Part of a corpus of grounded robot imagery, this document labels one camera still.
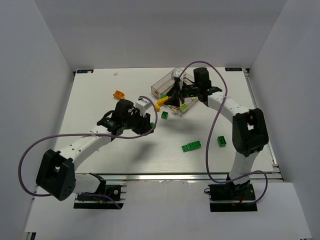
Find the long yellow lego brick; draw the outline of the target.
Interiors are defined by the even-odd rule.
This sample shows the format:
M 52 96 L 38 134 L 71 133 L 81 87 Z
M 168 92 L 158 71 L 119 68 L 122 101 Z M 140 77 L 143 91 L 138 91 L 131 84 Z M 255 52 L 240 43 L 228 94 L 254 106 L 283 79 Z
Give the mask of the long yellow lego brick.
M 168 96 L 163 97 L 163 98 L 161 98 L 161 99 L 158 99 L 158 100 L 157 100 L 157 104 L 158 104 L 158 105 L 163 105 L 168 99 L 169 99 Z

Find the orange lego brick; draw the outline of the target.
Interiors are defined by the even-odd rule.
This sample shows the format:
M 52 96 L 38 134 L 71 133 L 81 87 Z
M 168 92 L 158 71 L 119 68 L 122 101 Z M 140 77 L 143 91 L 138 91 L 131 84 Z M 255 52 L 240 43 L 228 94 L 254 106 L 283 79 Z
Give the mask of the orange lego brick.
M 113 94 L 113 97 L 116 98 L 116 99 L 124 99 L 125 98 L 125 94 L 119 90 L 116 90 Z

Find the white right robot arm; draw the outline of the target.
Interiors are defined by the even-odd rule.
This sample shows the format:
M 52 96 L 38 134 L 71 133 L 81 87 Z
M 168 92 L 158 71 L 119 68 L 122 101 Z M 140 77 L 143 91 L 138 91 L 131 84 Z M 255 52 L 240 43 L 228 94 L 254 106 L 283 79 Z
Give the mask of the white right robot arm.
M 250 173 L 260 151 L 269 142 L 264 114 L 261 109 L 249 109 L 228 97 L 228 91 L 212 86 L 205 67 L 193 70 L 191 84 L 186 84 L 181 70 L 172 73 L 174 84 L 167 92 L 166 105 L 179 107 L 186 98 L 197 97 L 208 108 L 216 110 L 232 124 L 232 144 L 235 157 L 224 183 L 226 194 L 236 198 L 250 184 Z

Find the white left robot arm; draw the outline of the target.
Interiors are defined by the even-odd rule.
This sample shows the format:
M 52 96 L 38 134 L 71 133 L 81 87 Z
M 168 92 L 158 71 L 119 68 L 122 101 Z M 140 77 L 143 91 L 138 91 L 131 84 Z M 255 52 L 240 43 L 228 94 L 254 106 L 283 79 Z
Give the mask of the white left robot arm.
M 145 96 L 136 102 L 121 99 L 115 109 L 108 111 L 88 132 L 79 134 L 79 139 L 59 150 L 49 149 L 42 157 L 36 184 L 59 201 L 72 193 L 92 197 L 106 197 L 107 182 L 95 173 L 77 174 L 78 167 L 93 153 L 119 138 L 125 130 L 135 133 L 134 138 L 153 133 L 155 125 L 147 113 L 154 103 Z

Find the clear three-compartment container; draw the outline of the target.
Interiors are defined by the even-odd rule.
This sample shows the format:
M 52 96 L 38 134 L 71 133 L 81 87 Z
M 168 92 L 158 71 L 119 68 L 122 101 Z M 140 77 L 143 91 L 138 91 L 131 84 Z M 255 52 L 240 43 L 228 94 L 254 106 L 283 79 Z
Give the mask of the clear three-compartment container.
M 183 95 L 182 99 L 182 90 L 190 89 L 194 84 L 194 78 L 186 72 L 178 79 L 182 71 L 176 67 L 151 86 L 151 94 L 158 100 L 168 97 L 169 103 L 163 105 L 180 117 L 198 102 L 198 97 L 193 93 Z

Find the small green lego brick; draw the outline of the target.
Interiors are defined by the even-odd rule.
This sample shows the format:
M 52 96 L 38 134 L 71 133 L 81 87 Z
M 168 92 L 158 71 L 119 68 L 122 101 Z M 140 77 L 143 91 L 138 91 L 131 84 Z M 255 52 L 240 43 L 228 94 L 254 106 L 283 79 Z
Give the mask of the small green lego brick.
M 168 118 L 168 116 L 169 116 L 169 113 L 166 112 L 166 111 L 163 111 L 162 114 L 161 114 L 161 118 L 165 119 L 165 120 Z

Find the small yellow lego brick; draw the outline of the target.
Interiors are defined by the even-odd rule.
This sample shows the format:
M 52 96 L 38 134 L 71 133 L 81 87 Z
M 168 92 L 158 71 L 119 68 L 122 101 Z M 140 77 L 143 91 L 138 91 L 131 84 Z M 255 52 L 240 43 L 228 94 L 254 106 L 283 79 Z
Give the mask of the small yellow lego brick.
M 156 109 L 157 112 L 159 112 L 159 111 L 161 110 L 161 106 L 158 105 L 158 104 L 156 104 L 156 105 L 155 105 L 155 109 Z

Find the long green lego plate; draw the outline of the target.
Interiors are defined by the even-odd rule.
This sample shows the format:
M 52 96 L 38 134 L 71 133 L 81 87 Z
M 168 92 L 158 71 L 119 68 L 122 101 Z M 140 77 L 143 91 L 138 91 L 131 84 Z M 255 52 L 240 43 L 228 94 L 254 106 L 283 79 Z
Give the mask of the long green lego plate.
M 183 153 L 189 152 L 189 151 L 193 151 L 193 150 L 197 150 L 199 148 L 202 147 L 202 144 L 199 140 L 194 141 L 194 142 L 190 142 L 186 145 L 182 145 L 181 149 Z

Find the blue label left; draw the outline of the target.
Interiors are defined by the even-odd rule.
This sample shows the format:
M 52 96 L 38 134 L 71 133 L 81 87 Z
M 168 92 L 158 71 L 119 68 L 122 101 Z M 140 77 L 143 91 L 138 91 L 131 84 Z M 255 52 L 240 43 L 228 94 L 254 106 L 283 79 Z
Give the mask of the blue label left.
M 92 74 L 93 72 L 93 69 L 78 69 L 76 74 Z

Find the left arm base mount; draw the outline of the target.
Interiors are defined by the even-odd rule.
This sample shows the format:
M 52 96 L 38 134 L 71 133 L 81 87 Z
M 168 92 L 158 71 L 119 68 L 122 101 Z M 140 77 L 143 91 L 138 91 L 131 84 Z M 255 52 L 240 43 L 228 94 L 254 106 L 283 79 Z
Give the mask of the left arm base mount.
M 124 206 L 127 186 L 107 184 L 101 193 L 77 193 L 74 209 L 82 210 L 121 210 Z

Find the aluminium rail front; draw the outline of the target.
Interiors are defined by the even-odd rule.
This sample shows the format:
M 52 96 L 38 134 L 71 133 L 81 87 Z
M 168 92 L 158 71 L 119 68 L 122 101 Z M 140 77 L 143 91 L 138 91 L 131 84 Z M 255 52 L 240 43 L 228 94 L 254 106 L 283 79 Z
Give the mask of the aluminium rail front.
M 266 173 L 269 180 L 282 180 L 281 173 Z M 209 176 L 204 173 L 199 174 L 100 174 L 100 176 L 108 181 L 169 181 L 169 180 L 210 180 Z M 226 180 L 227 174 L 212 174 L 215 180 Z M 252 180 L 264 180 L 262 173 L 250 176 Z

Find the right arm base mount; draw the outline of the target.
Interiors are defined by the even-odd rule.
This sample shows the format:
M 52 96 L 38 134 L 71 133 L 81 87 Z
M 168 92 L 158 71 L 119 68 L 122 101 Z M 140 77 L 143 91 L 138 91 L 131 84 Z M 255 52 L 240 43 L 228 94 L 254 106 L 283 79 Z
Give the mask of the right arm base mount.
M 209 196 L 212 213 L 257 212 L 256 195 L 250 183 L 245 189 L 232 193 L 224 184 L 210 184 L 204 189 Z

